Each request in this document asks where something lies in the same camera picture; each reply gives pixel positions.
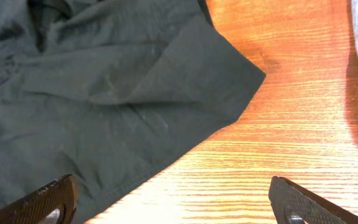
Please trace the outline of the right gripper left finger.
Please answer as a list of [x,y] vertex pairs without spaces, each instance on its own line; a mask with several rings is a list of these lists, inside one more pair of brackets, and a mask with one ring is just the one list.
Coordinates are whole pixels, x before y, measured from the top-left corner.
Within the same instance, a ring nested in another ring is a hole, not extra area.
[[67,174],[0,209],[0,224],[71,224],[77,205],[78,187]]

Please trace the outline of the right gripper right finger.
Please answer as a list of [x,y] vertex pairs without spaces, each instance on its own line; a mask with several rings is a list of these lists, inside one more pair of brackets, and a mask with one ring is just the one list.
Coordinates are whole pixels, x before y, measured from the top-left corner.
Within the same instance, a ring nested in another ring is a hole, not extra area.
[[358,224],[358,216],[284,177],[272,177],[268,198],[278,224]]

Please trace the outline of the black shorts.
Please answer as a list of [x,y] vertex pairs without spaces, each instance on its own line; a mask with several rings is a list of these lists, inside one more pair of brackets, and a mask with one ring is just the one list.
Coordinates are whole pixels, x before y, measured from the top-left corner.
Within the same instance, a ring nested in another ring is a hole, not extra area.
[[0,208],[71,174],[84,223],[237,121],[264,77],[204,1],[0,0]]

